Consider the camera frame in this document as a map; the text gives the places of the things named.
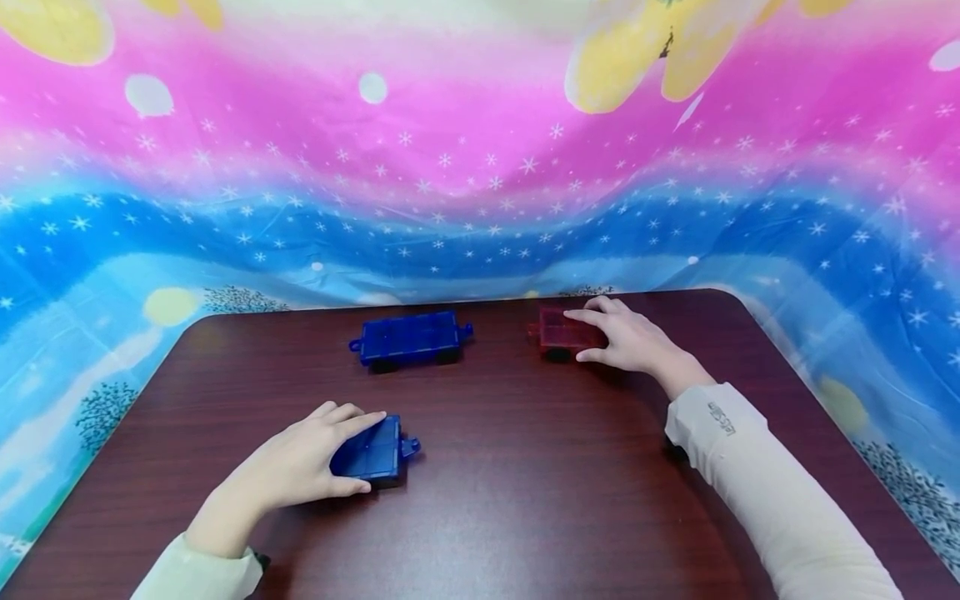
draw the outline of wooden table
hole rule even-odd
[[[907,598],[956,584],[735,298],[622,297],[739,388],[850,515]],[[563,302],[579,305],[584,299]],[[184,333],[4,590],[125,598],[206,494],[327,399],[402,416],[423,443],[405,488],[268,517],[258,598],[773,597],[743,530],[664,452],[645,375],[552,365],[525,341],[537,302],[465,303],[464,362],[372,376],[361,323],[429,307],[212,317]]]

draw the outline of blue toy car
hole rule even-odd
[[[359,352],[360,364],[371,372],[395,371],[401,365],[436,361],[448,365],[460,360],[462,345],[473,337],[473,325],[457,325],[452,310],[367,321],[350,351]]]
[[[401,469],[420,452],[420,440],[406,439],[400,432],[400,417],[384,420],[350,438],[330,459],[330,471],[339,477],[369,481],[375,490],[400,485]]]

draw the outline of fabric backdrop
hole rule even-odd
[[[0,582],[205,315],[695,287],[960,574],[955,0],[23,0],[0,30]]]

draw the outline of sleeve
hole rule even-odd
[[[667,437],[747,531],[782,600],[901,600],[873,548],[730,384],[671,403]]]
[[[222,559],[191,549],[180,534],[156,559],[131,600],[242,600],[262,575],[249,548],[239,559]]]

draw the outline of left hand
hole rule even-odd
[[[240,558],[257,521],[273,509],[370,491],[370,484],[335,477],[330,459],[346,440],[386,413],[365,415],[352,404],[325,402],[309,417],[267,440],[214,490],[186,530],[198,552]]]
[[[366,481],[335,477],[330,472],[330,459],[346,440],[385,416],[382,412],[366,415],[353,404],[324,402],[309,417],[267,440],[237,467],[224,486],[259,498],[264,512],[369,492]]]

